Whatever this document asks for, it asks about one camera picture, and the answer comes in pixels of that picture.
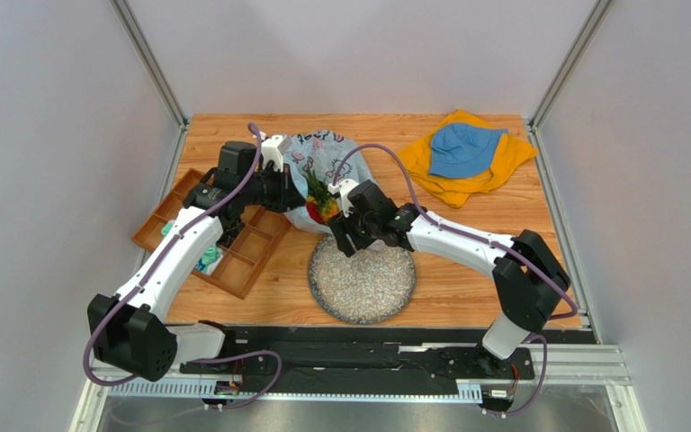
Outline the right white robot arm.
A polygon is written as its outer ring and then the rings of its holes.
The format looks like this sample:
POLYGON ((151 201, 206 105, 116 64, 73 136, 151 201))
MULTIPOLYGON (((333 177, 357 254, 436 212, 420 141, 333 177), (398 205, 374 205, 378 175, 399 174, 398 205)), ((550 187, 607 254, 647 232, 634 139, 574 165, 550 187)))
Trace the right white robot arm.
POLYGON ((536 232, 513 237, 446 220, 413 202, 397 206, 372 181, 345 179, 328 186, 339 213, 328 222, 346 256, 382 243, 449 259, 487 276, 500 313, 480 342, 488 356, 510 358, 527 338, 554 318, 567 299, 568 273, 536 232))

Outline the red apple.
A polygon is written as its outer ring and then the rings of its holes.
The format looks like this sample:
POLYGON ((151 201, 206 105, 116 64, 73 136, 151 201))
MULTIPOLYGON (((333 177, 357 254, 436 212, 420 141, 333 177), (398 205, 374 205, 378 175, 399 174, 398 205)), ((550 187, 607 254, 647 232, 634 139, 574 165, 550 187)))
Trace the red apple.
POLYGON ((306 203, 306 210, 308 215, 311 217, 311 219, 316 222, 319 225, 324 225, 325 222, 323 221, 319 210, 318 206, 314 202, 307 202, 306 203))

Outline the orange pineapple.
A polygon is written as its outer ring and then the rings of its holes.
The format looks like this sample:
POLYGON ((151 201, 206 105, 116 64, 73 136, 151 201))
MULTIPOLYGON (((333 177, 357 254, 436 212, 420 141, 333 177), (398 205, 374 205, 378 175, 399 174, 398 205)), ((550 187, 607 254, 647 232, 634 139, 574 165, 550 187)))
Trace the orange pineapple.
POLYGON ((306 171, 304 178, 308 185, 307 202, 314 202, 318 206, 319 213, 325 222, 324 225, 328 225, 329 221, 340 213, 336 200, 328 192, 328 186, 315 175, 313 169, 306 171))

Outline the light blue plastic bag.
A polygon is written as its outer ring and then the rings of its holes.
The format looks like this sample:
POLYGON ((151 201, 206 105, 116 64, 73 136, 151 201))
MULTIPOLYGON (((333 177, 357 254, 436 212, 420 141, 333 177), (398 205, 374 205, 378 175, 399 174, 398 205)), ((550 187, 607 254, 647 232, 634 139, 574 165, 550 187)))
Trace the light blue plastic bag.
MULTIPOLYGON (((292 181, 304 198, 312 197, 309 180, 315 177, 324 185, 324 192, 332 182, 341 161, 357 143, 332 130, 317 130, 291 135, 292 146, 283 155, 283 162, 291 168, 292 181)), ((311 216, 306 204, 284 214, 285 218, 298 230, 309 233, 330 235, 331 229, 311 216)))

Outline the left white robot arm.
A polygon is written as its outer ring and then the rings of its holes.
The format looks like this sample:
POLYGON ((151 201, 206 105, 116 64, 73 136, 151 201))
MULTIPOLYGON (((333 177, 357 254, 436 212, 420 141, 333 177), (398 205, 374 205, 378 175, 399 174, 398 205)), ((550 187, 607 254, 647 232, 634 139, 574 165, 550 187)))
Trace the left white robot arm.
POLYGON ((292 145, 288 135, 271 135, 256 144, 229 141, 219 163, 184 196, 175 222, 148 261, 113 296, 96 295, 87 307, 91 337, 83 353, 87 378, 102 385, 90 361, 99 360, 155 382, 174 365, 219 356, 226 338, 216 323, 165 323, 187 276, 204 253, 238 239, 247 206, 284 213, 305 204, 292 170, 283 160, 292 145))

